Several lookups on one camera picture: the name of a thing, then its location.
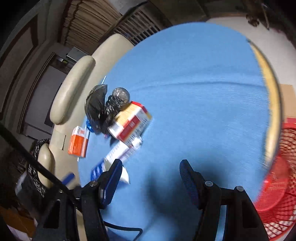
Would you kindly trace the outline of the black plastic trash bag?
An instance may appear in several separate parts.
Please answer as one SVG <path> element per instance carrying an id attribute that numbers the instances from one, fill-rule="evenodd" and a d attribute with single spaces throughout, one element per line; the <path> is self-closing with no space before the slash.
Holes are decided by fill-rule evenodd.
<path id="1" fill-rule="evenodd" d="M 111 126 L 119 112 L 127 108 L 130 102 L 130 93 L 125 88 L 114 89 L 109 97 L 106 97 L 106 94 L 106 84 L 96 85 L 89 92 L 84 105 L 92 130 L 104 135 L 109 133 L 108 127 Z"/>

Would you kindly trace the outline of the red plastic basket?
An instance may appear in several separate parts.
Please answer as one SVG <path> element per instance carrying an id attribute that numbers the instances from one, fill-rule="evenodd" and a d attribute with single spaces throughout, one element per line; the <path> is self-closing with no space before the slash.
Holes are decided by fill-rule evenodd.
<path id="1" fill-rule="evenodd" d="M 284 240 L 295 225 L 295 123 L 284 123 L 273 167 L 254 204 L 270 240 Z"/>

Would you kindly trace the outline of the black white patterned cloth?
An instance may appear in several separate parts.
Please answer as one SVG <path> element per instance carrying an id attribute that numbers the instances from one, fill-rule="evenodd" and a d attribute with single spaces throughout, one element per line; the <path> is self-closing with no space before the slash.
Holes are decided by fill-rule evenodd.
<path id="1" fill-rule="evenodd" d="M 38 155 L 39 155 L 39 151 L 40 151 L 41 147 L 43 146 L 43 144 L 49 144 L 49 143 L 50 143 L 49 138 L 42 139 L 42 140 L 35 140 L 35 141 L 33 141 L 32 145 L 30 147 L 29 153 L 34 157 L 35 160 L 37 160 Z M 28 164 L 27 170 L 28 170 L 30 178 L 33 181 L 34 187 L 37 189 L 37 192 L 41 195 L 41 197 L 44 197 L 48 188 L 45 187 L 45 185 L 43 185 L 41 183 L 41 181 L 39 180 L 37 170 L 31 164 Z"/>

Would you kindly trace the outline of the orange white small box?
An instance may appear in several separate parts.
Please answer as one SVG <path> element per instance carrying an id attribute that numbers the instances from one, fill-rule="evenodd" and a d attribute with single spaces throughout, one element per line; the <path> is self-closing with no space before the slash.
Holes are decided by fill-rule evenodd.
<path id="1" fill-rule="evenodd" d="M 89 134 L 88 128 L 76 126 L 71 134 L 68 154 L 84 158 L 86 156 Z"/>

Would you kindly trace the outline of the blue white tube box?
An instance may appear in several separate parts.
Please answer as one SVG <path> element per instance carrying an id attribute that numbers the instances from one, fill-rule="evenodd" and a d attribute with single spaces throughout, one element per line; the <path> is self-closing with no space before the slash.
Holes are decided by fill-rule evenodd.
<path id="1" fill-rule="evenodd" d="M 138 151 L 142 146 L 142 137 L 135 137 L 132 143 L 128 146 L 123 142 L 119 141 L 110 152 L 104 157 L 92 170 L 90 173 L 90 180 L 97 180 L 100 175 L 108 171 L 115 161 L 115 159 L 120 159 L 124 164 L 128 158 Z"/>

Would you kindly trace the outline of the cream leather sofa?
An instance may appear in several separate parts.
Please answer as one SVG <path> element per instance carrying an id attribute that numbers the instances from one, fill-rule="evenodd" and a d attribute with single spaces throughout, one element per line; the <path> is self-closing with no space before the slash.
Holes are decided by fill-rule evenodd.
<path id="1" fill-rule="evenodd" d="M 68 147 L 73 129 L 82 124 L 85 117 L 86 98 L 92 88 L 132 48 L 133 44 L 129 40 L 114 34 L 92 55 L 82 57 L 63 81 L 50 111 L 50 119 L 54 123 L 50 143 L 43 144 L 38 155 L 38 162 L 55 177 L 78 174 L 78 163 L 73 155 L 68 154 Z"/>

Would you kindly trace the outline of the red yellow white box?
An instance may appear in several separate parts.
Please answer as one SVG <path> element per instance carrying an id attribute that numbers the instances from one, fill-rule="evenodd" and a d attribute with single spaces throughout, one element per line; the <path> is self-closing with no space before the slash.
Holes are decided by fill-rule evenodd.
<path id="1" fill-rule="evenodd" d="M 149 125 L 152 116 L 141 103 L 131 101 L 126 109 L 120 111 L 108 127 L 115 139 L 127 146 L 139 137 Z"/>

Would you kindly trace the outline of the cardboard box on floor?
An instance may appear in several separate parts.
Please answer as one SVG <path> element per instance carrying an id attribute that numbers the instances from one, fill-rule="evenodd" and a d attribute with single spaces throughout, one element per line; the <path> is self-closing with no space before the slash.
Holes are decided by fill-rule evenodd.
<path id="1" fill-rule="evenodd" d="M 281 99 L 283 106 L 283 115 L 285 119 L 295 118 L 295 91 L 292 85 L 280 84 Z"/>

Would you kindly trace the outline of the round wooden table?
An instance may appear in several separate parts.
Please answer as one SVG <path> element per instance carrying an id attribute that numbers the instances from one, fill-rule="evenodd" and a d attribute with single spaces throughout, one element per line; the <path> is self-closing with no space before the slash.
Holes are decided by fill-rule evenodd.
<path id="1" fill-rule="evenodd" d="M 269 124 L 265 139 L 264 165 L 270 169 L 278 152 L 283 121 L 281 92 L 276 74 L 267 57 L 252 41 L 248 41 L 259 64 L 268 94 Z"/>

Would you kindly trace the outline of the beige striped curtain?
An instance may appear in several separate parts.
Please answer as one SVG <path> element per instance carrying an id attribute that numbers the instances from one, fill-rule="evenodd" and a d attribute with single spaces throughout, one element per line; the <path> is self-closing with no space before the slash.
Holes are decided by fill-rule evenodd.
<path id="1" fill-rule="evenodd" d="M 58 40 L 66 47 L 92 54 L 101 37 L 120 18 L 110 1 L 67 1 Z"/>

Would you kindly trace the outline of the wooden crib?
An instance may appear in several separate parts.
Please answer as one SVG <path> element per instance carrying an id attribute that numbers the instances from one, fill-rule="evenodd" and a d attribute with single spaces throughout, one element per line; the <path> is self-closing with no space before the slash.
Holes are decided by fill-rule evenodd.
<path id="1" fill-rule="evenodd" d="M 161 28 L 142 10 L 137 10 L 121 21 L 113 32 L 128 39 L 134 46 L 159 32 Z"/>

